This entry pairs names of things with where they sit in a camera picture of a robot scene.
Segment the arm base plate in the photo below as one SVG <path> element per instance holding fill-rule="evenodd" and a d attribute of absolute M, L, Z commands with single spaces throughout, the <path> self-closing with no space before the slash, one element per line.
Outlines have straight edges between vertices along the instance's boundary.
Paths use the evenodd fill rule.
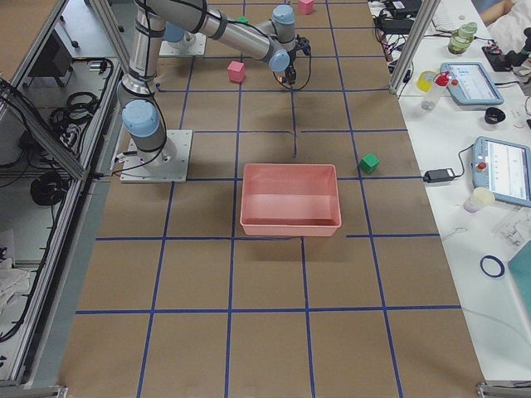
<path fill-rule="evenodd" d="M 160 47 L 161 57 L 194 57 L 204 56 L 207 37 L 201 33 L 185 33 L 180 41 L 164 39 Z"/>
<path fill-rule="evenodd" d="M 125 171 L 120 174 L 123 183 L 185 182 L 192 147 L 192 130 L 170 129 L 162 152 L 149 163 L 154 153 L 139 152 L 133 139 L 128 150 L 136 152 L 124 159 Z"/>

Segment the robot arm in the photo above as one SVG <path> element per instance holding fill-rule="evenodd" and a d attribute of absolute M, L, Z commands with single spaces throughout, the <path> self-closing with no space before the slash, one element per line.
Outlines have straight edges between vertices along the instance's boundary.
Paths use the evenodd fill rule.
<path fill-rule="evenodd" d="M 258 25 L 232 19 L 205 1 L 138 1 L 136 7 L 134 49 L 117 94 L 123 126 L 134 141 L 134 157 L 140 167 L 164 163 L 172 155 L 154 93 L 159 52 L 168 24 L 190 34 L 202 33 L 266 63 L 289 86 L 296 82 L 294 63 L 298 52 L 311 54 L 310 41 L 296 33 L 294 10 L 287 4 L 276 6 L 270 18 Z"/>

